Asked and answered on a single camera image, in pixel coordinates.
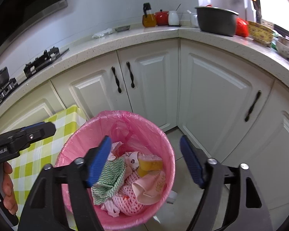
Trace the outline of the person's left hand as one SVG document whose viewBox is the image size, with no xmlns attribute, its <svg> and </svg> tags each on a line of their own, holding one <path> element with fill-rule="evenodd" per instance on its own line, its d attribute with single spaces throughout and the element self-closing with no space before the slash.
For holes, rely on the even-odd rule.
<svg viewBox="0 0 289 231">
<path fill-rule="evenodd" d="M 18 204 L 15 199 L 15 194 L 13 190 L 13 182 L 10 178 L 10 174 L 13 172 L 11 165 L 8 162 L 3 163 L 3 182 L 2 190 L 5 194 L 3 199 L 4 206 L 8 211 L 15 215 L 18 210 Z"/>
</svg>

